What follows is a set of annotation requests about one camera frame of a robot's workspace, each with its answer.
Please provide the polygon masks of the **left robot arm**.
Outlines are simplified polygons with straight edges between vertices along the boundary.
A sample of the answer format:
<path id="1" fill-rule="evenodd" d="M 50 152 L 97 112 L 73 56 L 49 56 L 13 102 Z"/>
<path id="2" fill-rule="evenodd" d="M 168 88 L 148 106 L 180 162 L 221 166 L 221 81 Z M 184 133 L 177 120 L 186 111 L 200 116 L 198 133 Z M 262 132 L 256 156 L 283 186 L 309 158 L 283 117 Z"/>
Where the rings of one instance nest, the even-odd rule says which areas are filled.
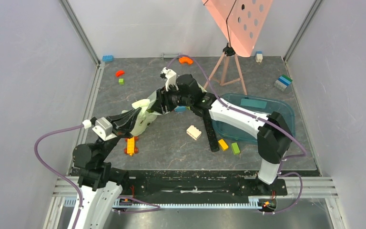
<path id="1" fill-rule="evenodd" d="M 98 136 L 94 143 L 80 144 L 73 151 L 74 166 L 80 174 L 71 229 L 102 229 L 116 198 L 131 188 L 128 172 L 113 168 L 105 159 L 122 138 L 131 138 L 142 108 L 122 114 L 93 117 L 83 121 Z"/>

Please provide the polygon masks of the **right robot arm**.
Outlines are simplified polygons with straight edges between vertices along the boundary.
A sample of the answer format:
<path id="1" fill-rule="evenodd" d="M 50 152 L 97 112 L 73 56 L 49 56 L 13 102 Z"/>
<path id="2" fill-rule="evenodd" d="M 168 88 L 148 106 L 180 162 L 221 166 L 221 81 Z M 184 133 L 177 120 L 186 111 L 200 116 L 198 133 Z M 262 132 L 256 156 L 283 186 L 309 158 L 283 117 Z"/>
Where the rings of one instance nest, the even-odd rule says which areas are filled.
<path id="1" fill-rule="evenodd" d="M 234 105 L 207 92 L 190 74 L 168 76 L 162 73 L 161 77 L 165 85 L 148 97 L 148 112 L 165 115 L 186 106 L 203 120 L 223 122 L 250 134 L 257 140 L 262 158 L 256 189 L 263 195 L 270 194 L 275 189 L 283 157 L 295 141 L 283 116 L 278 112 L 251 112 Z"/>

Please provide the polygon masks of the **green avocado plastic bag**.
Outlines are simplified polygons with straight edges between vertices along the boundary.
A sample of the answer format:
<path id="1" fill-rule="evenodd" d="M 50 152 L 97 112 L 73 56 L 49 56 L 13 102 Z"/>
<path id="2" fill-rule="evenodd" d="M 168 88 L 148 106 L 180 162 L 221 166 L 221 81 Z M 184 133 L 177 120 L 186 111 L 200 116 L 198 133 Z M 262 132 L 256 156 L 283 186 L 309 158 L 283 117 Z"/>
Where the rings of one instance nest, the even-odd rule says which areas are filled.
<path id="1" fill-rule="evenodd" d="M 137 109 L 141 108 L 141 111 L 138 114 L 136 119 L 135 126 L 131 131 L 133 136 L 139 136 L 142 134 L 145 129 L 152 123 L 157 116 L 162 115 L 162 113 L 156 112 L 152 110 L 152 106 L 156 101 L 156 91 L 154 91 L 151 95 L 149 95 L 146 99 L 141 99 L 132 103 L 132 108 Z"/>

